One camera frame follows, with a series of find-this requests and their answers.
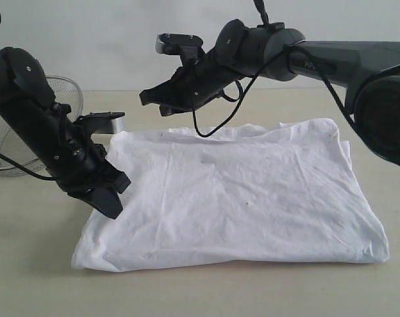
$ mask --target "wire mesh basket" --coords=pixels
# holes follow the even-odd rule
[[[49,86],[56,95],[56,102],[69,104],[72,112],[68,115],[75,121],[83,112],[83,93],[77,83],[60,76],[47,76]],[[20,137],[7,125],[0,116],[0,153],[13,159],[33,172],[45,168],[44,164],[30,150]],[[0,159],[0,176],[15,177],[25,175],[24,172]]]

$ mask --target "white wall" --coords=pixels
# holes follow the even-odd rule
[[[400,0],[267,0],[273,20],[309,40],[400,41]],[[233,18],[255,26],[253,0],[0,0],[0,48],[21,47],[47,74],[86,90],[139,90],[168,79],[177,57],[158,55],[156,35],[196,34],[210,49]],[[260,81],[257,87],[315,87]]]

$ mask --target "table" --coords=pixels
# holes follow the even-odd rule
[[[192,126],[189,114],[161,118],[156,106],[142,107],[136,92],[84,97],[84,112],[126,112],[129,131]],[[199,124],[218,124],[232,107],[220,100],[202,108]],[[49,182],[0,178],[0,316],[400,316],[400,168],[360,142],[324,89],[254,90],[231,125],[322,117],[351,142],[358,181],[389,238],[387,263],[72,270],[91,208]]]

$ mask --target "white fabric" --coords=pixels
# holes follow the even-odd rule
[[[108,159],[133,183],[117,220],[93,212],[74,268],[389,258],[332,120],[227,127],[209,139],[186,128],[121,132]]]

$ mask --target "beige table surface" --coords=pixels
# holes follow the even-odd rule
[[[125,111],[129,131],[192,126],[189,115],[161,118],[137,96],[86,92],[85,112]],[[216,125],[231,107],[204,107],[200,124]],[[72,270],[91,208],[49,182],[0,178],[0,316],[400,316],[400,168],[364,147],[323,89],[255,90],[231,125],[322,117],[333,118],[351,141],[357,178],[389,238],[387,263]]]

